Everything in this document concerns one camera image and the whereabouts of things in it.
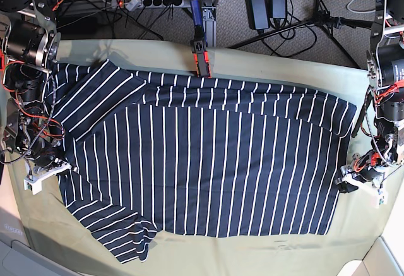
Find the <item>robot arm image left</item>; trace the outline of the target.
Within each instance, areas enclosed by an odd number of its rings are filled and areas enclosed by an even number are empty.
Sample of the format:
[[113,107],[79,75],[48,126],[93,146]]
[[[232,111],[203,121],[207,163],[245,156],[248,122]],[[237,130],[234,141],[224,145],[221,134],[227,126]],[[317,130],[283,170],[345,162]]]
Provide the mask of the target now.
[[2,165],[23,160],[26,179],[69,168],[57,149],[65,130],[55,119],[56,11],[64,0],[1,0],[9,25],[1,39],[1,86],[10,95],[3,131]]

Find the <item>robot arm image right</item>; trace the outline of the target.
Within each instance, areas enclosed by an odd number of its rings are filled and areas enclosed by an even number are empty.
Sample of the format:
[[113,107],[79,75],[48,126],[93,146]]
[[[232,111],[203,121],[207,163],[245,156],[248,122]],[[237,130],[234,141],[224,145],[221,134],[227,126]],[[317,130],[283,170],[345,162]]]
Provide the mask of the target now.
[[371,138],[371,149],[354,154],[335,184],[341,193],[358,189],[386,198],[388,167],[403,165],[403,0],[376,0],[367,51],[369,86],[351,136]]

